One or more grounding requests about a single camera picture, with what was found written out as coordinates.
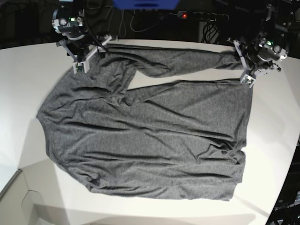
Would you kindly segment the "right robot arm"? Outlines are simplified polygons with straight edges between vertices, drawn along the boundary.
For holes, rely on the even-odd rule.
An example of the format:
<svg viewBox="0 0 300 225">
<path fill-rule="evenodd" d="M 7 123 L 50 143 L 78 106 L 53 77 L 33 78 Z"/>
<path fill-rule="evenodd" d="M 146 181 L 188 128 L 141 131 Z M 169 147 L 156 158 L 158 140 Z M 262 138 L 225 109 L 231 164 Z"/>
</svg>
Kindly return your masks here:
<svg viewBox="0 0 300 225">
<path fill-rule="evenodd" d="M 57 42 L 76 61 L 84 61 L 93 40 L 88 32 L 83 0 L 60 0 L 52 15 L 52 27 L 66 37 Z"/>
</svg>

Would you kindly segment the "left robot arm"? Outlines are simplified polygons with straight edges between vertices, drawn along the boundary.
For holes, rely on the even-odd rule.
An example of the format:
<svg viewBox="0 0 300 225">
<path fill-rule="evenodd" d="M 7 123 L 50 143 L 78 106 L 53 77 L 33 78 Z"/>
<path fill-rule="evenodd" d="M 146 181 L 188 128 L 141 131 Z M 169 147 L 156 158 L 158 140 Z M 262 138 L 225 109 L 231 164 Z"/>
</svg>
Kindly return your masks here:
<svg viewBox="0 0 300 225">
<path fill-rule="evenodd" d="M 270 0 L 261 20 L 260 28 L 245 43 L 243 56 L 248 66 L 248 73 L 274 67 L 275 61 L 283 61 L 289 53 L 289 27 L 300 8 L 298 0 Z"/>
</svg>

